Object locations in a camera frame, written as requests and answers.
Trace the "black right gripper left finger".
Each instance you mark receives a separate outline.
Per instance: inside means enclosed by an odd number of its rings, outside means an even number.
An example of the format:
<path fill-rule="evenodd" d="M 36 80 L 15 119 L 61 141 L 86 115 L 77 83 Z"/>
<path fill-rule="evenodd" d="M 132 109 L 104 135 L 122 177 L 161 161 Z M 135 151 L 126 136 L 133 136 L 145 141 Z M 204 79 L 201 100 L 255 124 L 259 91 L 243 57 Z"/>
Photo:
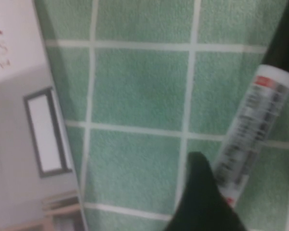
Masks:
<path fill-rule="evenodd" d="M 245 231 L 236 212 L 220 194 L 210 163 L 201 152 L 188 154 L 187 180 L 166 231 Z"/>

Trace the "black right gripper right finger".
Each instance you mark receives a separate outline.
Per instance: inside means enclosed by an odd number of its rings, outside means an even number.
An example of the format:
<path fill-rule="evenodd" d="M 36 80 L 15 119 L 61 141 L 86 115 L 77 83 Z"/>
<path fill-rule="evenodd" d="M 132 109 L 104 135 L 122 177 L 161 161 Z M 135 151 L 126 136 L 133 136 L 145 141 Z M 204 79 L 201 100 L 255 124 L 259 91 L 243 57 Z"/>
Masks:
<path fill-rule="evenodd" d="M 266 51 L 266 64 L 289 72 L 289 1 Z"/>

